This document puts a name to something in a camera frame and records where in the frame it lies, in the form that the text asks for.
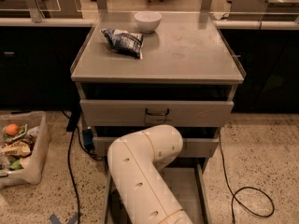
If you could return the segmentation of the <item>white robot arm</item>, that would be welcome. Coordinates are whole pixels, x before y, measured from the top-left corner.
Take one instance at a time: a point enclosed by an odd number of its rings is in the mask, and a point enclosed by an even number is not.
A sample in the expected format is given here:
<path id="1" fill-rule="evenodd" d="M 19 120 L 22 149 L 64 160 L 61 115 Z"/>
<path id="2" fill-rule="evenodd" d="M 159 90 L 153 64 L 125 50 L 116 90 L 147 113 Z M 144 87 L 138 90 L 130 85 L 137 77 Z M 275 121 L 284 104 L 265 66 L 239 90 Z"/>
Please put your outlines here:
<path id="1" fill-rule="evenodd" d="M 160 171 L 181 152 L 183 140 L 170 125 L 117 138 L 108 148 L 108 169 L 132 224 L 192 224 Z"/>

